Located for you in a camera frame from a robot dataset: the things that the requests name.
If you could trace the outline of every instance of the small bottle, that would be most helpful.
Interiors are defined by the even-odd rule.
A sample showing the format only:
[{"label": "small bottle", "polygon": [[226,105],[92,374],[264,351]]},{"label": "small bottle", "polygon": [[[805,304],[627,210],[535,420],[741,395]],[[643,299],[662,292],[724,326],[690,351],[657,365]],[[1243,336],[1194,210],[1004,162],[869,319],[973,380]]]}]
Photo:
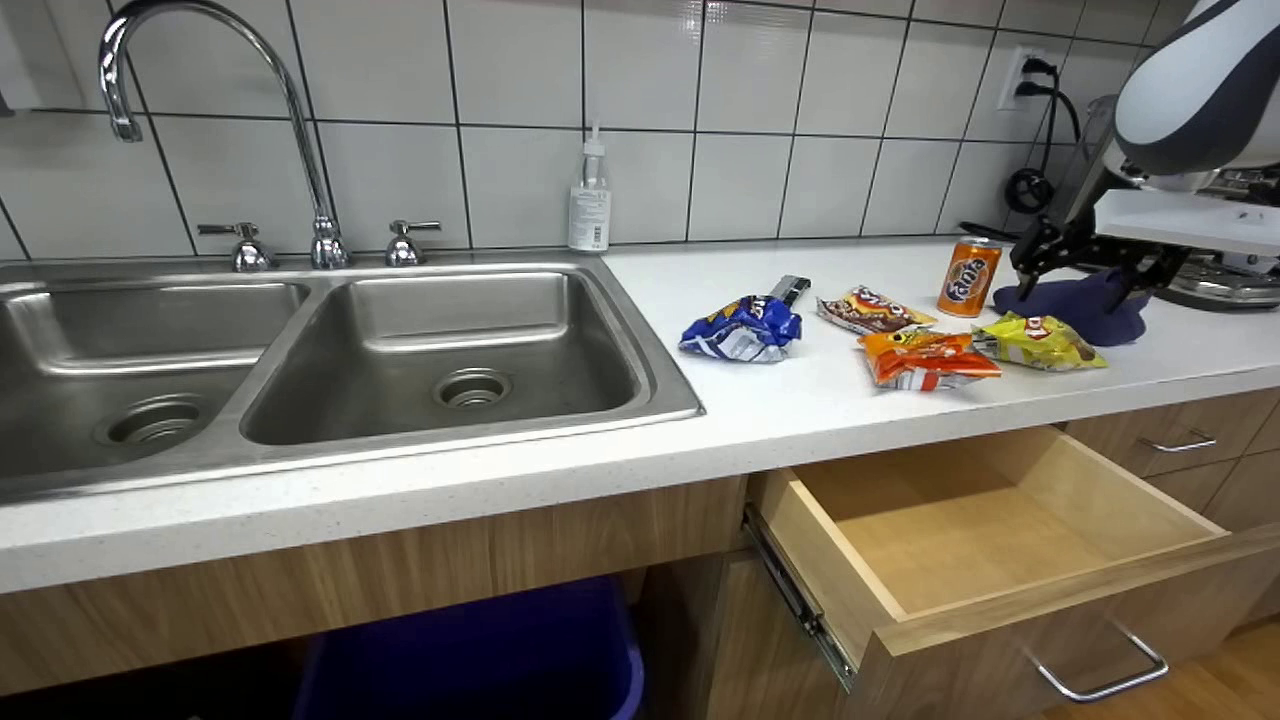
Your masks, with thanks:
[{"label": "small bottle", "polygon": [[935,307],[951,316],[979,316],[996,279],[996,263],[996,243],[988,243],[983,237],[959,237]]},{"label": "small bottle", "polygon": [[609,253],[611,189],[604,176],[604,141],[598,124],[582,146],[582,176],[568,189],[568,247],[573,253]]}]

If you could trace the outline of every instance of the gooseneck faucet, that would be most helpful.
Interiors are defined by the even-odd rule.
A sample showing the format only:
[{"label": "gooseneck faucet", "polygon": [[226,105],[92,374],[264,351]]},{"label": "gooseneck faucet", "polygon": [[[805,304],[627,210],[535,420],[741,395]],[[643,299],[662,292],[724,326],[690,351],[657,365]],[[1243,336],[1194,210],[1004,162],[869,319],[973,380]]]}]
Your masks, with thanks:
[{"label": "gooseneck faucet", "polygon": [[331,212],[331,198],[326,198],[326,180],[319,171],[319,162],[317,162],[317,141],[306,131],[306,118],[305,118],[305,105],[301,105],[301,91],[295,91],[295,80],[286,74],[286,66],[281,59],[281,52],[236,12],[210,3],[210,0],[130,0],[125,3],[102,36],[101,36],[101,52],[96,52],[96,88],[108,105],[108,118],[112,118],[112,131],[127,146],[144,141],[144,131],[137,128],[130,111],[127,111],[127,91],[125,91],[125,52],[127,52],[127,41],[137,36],[137,30],[144,30],[152,18],[165,18],[165,12],[196,12],[196,18],[207,18],[207,21],[221,21],[225,30],[232,30],[245,45],[257,48],[257,55],[275,74],[281,88],[283,88],[283,105],[286,105],[286,119],[292,119],[292,141],[295,141],[295,151],[305,162],[305,171],[306,171],[306,191],[313,191],[313,263],[317,269],[343,269],[349,263],[349,247],[339,243],[339,224],[335,224],[335,212]]}]

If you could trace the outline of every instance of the faucet handle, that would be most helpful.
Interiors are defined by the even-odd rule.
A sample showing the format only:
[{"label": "faucet handle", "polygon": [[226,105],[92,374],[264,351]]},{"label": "faucet handle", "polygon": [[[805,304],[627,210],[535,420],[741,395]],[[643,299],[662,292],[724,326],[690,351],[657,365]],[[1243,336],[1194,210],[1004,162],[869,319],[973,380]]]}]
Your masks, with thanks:
[{"label": "faucet handle", "polygon": [[264,273],[273,269],[268,247],[257,240],[257,224],[196,224],[200,237],[239,237],[232,253],[236,273]]},{"label": "faucet handle", "polygon": [[411,247],[408,232],[441,232],[441,224],[391,221],[386,232],[391,232],[391,243],[383,253],[383,263],[386,269],[408,269],[408,263],[421,263],[421,253]]}]

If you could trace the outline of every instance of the sink basin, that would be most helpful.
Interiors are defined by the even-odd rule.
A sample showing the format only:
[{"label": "sink basin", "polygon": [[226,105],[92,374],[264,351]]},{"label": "sink basin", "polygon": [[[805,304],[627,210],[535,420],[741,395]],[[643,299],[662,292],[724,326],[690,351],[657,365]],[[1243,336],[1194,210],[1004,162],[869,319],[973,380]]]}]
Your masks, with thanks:
[{"label": "sink basin", "polygon": [[598,262],[0,284],[0,505],[694,414]]},{"label": "sink basin", "polygon": [[0,475],[108,469],[196,435],[295,284],[18,290],[0,319]]},{"label": "sink basin", "polygon": [[643,393],[643,369],[576,269],[356,279],[326,295],[245,435],[349,435],[565,423]]}]

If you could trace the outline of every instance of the soap dispenser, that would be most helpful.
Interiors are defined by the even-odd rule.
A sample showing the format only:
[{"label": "soap dispenser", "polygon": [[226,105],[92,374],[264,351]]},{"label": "soap dispenser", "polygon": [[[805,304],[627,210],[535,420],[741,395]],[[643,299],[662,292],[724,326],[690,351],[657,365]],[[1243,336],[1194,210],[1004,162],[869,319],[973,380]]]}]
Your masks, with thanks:
[{"label": "soap dispenser", "polygon": [[578,180],[568,189],[568,247],[573,253],[609,253],[611,189],[604,176],[604,141],[598,124],[582,146]]}]

